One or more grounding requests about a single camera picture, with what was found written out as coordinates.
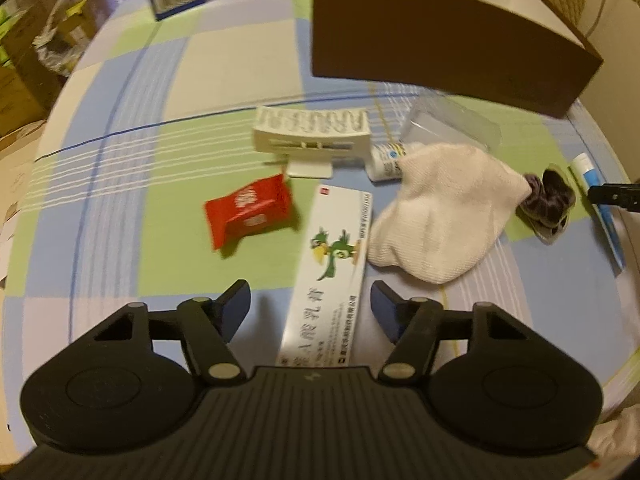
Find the blue white tube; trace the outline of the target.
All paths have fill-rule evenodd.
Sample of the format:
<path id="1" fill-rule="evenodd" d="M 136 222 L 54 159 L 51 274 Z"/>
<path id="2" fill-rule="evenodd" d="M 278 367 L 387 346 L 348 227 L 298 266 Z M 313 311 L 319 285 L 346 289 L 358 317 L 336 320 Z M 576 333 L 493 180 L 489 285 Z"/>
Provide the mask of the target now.
<path id="1" fill-rule="evenodd" d="M 589 155 L 587 153 L 577 155 L 570 162 L 570 172 L 576 180 L 580 192 L 588 200 L 596 214 L 608 241 L 608 246 L 610 246 L 616 269 L 619 271 L 624 270 L 626 266 L 624 250 L 622 244 L 620 244 L 620 237 L 616 231 L 611 208 L 608 205 L 596 204 L 588 197 L 589 191 L 604 183 Z"/>

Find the dark purple velvet scrunchie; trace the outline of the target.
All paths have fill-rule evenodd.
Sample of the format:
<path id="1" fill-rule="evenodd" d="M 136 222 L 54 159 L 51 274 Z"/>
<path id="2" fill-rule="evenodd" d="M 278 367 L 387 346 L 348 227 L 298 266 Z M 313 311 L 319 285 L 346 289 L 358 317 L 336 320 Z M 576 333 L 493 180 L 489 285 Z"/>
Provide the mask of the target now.
<path id="1" fill-rule="evenodd" d="M 557 166 L 549 166 L 541 177 L 524 174 L 529 196 L 518 206 L 518 215 L 533 229 L 536 237 L 551 245 L 566 230 L 568 216 L 576 204 L 574 188 Z"/>

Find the white ointment box green bird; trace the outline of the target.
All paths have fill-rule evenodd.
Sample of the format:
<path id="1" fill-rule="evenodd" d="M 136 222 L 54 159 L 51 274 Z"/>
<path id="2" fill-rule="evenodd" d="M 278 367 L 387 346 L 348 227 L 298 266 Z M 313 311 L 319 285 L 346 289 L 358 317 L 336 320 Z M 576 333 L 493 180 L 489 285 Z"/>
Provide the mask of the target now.
<path id="1" fill-rule="evenodd" d="M 303 236 L 277 364 L 346 366 L 368 248 L 372 194 L 320 184 Z"/>

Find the red candy wrapper packet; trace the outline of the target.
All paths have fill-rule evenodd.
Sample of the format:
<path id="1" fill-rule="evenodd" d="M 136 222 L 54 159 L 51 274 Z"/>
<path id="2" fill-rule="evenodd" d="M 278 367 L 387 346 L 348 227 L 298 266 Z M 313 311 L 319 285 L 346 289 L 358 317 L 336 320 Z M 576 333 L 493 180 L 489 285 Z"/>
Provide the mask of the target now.
<path id="1" fill-rule="evenodd" d="M 204 205 L 213 250 L 288 222 L 292 195 L 283 174 L 262 178 Z"/>

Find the small white medicine bottle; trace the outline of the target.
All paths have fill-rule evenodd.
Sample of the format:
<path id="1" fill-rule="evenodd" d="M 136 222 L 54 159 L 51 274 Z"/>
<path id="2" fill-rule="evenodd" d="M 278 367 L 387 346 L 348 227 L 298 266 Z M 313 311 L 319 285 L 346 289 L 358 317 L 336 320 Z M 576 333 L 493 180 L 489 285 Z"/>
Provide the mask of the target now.
<path id="1" fill-rule="evenodd" d="M 399 162 L 421 148 L 423 144 L 416 142 L 374 144 L 369 158 L 364 162 L 368 178 L 371 182 L 400 180 L 402 172 Z"/>

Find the clear plastic case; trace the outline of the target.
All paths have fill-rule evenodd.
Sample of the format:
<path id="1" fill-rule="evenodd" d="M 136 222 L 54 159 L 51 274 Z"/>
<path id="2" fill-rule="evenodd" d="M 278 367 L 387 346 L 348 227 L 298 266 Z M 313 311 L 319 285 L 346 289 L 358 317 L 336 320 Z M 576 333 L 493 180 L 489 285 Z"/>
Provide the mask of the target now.
<path id="1" fill-rule="evenodd" d="M 400 128 L 404 143 L 470 144 L 485 152 L 500 145 L 500 127 L 484 116 L 446 96 L 419 96 Z"/>

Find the white plastic comb rack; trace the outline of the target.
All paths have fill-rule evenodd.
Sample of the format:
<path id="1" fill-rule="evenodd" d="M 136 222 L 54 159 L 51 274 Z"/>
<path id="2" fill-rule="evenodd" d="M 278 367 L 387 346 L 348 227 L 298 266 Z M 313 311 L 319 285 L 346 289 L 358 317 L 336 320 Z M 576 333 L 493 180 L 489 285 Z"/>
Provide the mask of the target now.
<path id="1" fill-rule="evenodd" d="M 365 160 L 371 154 L 371 128 L 365 108 L 296 110 L 256 108 L 256 152 L 284 155 L 293 178 L 331 179 L 337 158 Z"/>

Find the brown cardboard box white inside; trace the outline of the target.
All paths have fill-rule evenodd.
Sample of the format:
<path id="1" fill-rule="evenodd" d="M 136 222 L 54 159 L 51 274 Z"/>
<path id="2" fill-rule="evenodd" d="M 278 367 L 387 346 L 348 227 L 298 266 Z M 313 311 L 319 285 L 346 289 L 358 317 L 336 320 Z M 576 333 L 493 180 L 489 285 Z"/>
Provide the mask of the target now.
<path id="1" fill-rule="evenodd" d="M 603 63 L 549 0 L 312 0 L 314 76 L 563 117 Z"/>

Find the brown cardboard carton floor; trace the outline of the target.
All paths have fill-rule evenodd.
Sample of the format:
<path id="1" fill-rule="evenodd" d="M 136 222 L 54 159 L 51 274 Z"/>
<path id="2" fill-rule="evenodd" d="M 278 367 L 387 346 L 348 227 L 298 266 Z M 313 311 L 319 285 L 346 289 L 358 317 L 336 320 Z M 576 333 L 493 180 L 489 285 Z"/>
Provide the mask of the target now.
<path id="1" fill-rule="evenodd" d="M 91 0 L 1 5 L 1 134 L 46 118 L 96 36 Z"/>

